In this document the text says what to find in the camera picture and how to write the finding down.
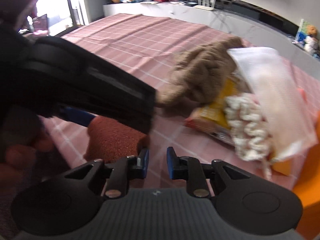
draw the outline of human hand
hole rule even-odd
[[[22,181],[25,169],[36,160],[36,151],[53,150],[53,142],[42,129],[31,146],[13,145],[6,150],[6,162],[0,163],[0,194],[12,193]]]

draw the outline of orange chair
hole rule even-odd
[[[320,142],[320,111],[316,133]],[[297,231],[307,240],[312,240],[320,233],[320,143],[310,149],[293,192],[303,205]]]

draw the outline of brown towel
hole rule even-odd
[[[241,38],[233,36],[180,54],[169,72],[169,84],[157,94],[157,105],[173,105],[183,96],[199,103],[214,101],[226,78],[236,69],[227,50],[242,47]]]
[[[95,117],[88,126],[89,146],[84,158],[87,161],[103,159],[106,163],[138,155],[149,144],[149,136],[134,130],[118,121]]]

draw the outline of black backsplash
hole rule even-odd
[[[281,33],[295,37],[298,31],[298,26],[283,17],[265,10],[259,6],[243,2],[240,0],[216,0],[214,5],[216,9],[228,11],[242,17],[254,20],[271,27],[274,30]]]

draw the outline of pink checkered tablecloth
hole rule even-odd
[[[167,83],[167,73],[174,65],[176,53],[228,36],[230,35],[206,25],[166,17],[117,14],[83,26],[63,38],[106,59],[150,86],[160,89]],[[244,41],[244,45],[252,46],[247,41]],[[319,95],[320,83],[299,68],[291,66],[288,60],[284,59],[284,64],[295,78],[297,85],[304,88],[307,96],[310,96],[308,109],[315,116],[316,111],[320,109],[320,101],[316,98]],[[178,156],[194,156],[203,163],[222,159],[248,172],[262,175],[258,169],[259,163],[244,162],[236,157],[232,147],[183,126],[184,119],[194,106],[194,103],[186,99],[166,112],[156,109],[154,126],[150,133],[148,176],[143,182],[134,182],[137,187],[178,187],[185,184],[184,181],[169,179],[166,164],[168,146],[173,146]],[[71,168],[85,163],[83,155],[89,142],[86,127],[59,118],[44,119],[44,125]],[[305,155],[301,155],[293,162],[292,175],[287,177],[274,172],[272,181],[292,189],[304,158]]]

